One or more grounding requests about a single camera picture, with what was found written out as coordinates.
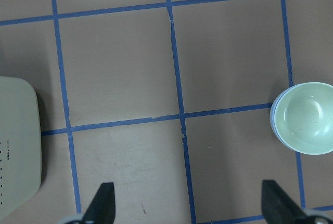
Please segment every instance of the gray floor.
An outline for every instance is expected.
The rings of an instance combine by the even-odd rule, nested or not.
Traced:
[[[115,223],[262,224],[262,179],[331,214],[332,154],[288,150],[268,116],[292,84],[333,84],[332,15],[333,0],[0,0],[0,75],[33,85],[43,136],[41,188],[0,223],[56,223],[107,181]]]

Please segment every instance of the bowl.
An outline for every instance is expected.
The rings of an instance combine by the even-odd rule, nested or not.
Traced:
[[[288,88],[273,102],[270,122],[277,138],[294,151],[333,151],[333,86],[309,82]]]

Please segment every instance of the scratch mark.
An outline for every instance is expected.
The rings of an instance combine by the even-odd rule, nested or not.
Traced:
[[[144,214],[146,215],[146,210],[145,210],[145,207],[142,203],[141,203],[141,207],[142,207],[142,210],[144,211]]]

